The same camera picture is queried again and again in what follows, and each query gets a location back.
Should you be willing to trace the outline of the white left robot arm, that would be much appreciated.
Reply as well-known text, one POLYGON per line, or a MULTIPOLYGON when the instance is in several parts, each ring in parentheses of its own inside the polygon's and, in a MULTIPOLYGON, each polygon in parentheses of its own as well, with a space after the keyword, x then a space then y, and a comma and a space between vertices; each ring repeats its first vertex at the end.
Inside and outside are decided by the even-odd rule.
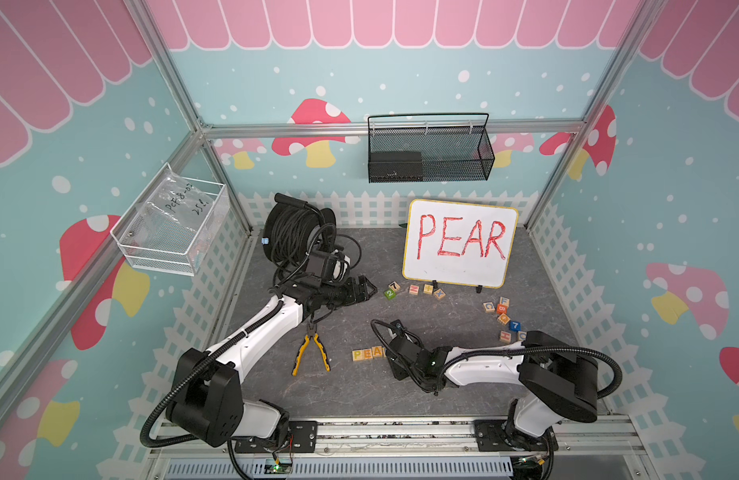
POLYGON ((211 447, 251 438, 275 450, 289 436, 289 414, 266 401, 245 401, 242 384, 263 355, 289 331, 303 326, 305 345, 323 346, 319 310, 371 299, 377 288, 342 254, 335 225, 318 228, 325 240, 307 238, 305 256, 295 272, 274 286, 269 302, 221 342, 205 350, 190 348, 179 358, 171 390, 147 416, 139 433, 142 446, 165 448, 193 440, 211 447))

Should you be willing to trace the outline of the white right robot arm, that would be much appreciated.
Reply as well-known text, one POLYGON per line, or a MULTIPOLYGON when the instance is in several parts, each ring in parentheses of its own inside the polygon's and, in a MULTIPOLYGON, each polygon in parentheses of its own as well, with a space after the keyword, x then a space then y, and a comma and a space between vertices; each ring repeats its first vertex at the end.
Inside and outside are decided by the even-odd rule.
POLYGON ((471 384, 521 385, 523 398, 511 401, 507 419, 475 422, 481 451, 555 452, 553 426, 571 420, 593 423, 599 400, 623 382, 621 366, 607 354, 571 346, 539 330, 521 341, 493 348, 425 349, 421 338, 397 320, 371 320, 371 329, 397 380, 411 380, 425 393, 471 384))

